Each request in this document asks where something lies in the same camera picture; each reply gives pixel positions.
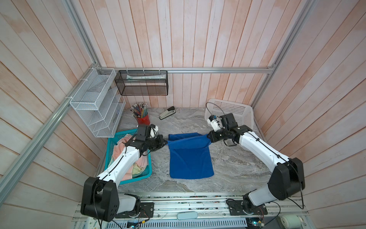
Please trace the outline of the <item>blue towel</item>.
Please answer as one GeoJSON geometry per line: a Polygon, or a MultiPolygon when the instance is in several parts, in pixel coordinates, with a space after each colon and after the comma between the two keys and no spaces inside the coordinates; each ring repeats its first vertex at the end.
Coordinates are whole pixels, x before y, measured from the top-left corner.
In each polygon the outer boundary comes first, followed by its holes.
{"type": "Polygon", "coordinates": [[[199,133],[170,134],[170,177],[203,179],[214,175],[209,146],[211,141],[199,133]]]}

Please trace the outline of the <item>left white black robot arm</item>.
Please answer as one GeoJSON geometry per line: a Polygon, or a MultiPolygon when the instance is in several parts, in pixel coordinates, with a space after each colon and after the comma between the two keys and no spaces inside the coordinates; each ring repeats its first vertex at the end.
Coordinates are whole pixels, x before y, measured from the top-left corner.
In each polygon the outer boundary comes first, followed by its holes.
{"type": "Polygon", "coordinates": [[[101,174],[89,177],[83,187],[81,214],[110,222],[120,213],[138,215],[140,198],[132,194],[119,196],[118,186],[128,170],[147,152],[159,150],[167,141],[158,134],[156,125],[139,125],[135,134],[124,143],[122,153],[101,174]]]}

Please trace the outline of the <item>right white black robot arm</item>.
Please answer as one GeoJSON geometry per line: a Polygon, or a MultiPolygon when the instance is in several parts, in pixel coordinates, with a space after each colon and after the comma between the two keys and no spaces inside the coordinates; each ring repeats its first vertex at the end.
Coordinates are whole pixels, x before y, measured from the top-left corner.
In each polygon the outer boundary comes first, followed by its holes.
{"type": "Polygon", "coordinates": [[[245,212],[251,214],[258,206],[285,200],[305,189],[303,162],[275,150],[248,126],[239,126],[232,113],[220,117],[211,115],[207,123],[212,127],[207,136],[212,143],[231,140],[235,146],[240,145],[252,152],[271,172],[266,185],[243,196],[242,207],[245,212]]]}

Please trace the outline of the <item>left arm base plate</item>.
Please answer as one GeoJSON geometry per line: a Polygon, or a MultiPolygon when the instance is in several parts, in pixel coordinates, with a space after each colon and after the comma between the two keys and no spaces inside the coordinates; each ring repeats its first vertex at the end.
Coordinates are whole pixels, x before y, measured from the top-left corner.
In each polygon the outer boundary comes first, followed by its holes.
{"type": "Polygon", "coordinates": [[[122,212],[116,215],[116,219],[136,219],[136,218],[152,218],[154,214],[154,203],[153,202],[142,202],[139,208],[130,211],[122,212]]]}

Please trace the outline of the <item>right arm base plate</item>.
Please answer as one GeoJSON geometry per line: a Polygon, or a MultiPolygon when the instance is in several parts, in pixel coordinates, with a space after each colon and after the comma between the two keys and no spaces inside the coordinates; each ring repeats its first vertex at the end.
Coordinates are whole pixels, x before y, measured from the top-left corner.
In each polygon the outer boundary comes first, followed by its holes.
{"type": "Polygon", "coordinates": [[[228,206],[229,212],[231,216],[242,216],[242,215],[259,215],[264,216],[268,214],[267,208],[265,205],[256,206],[254,209],[245,211],[242,205],[241,200],[227,199],[226,205],[228,206]]]}

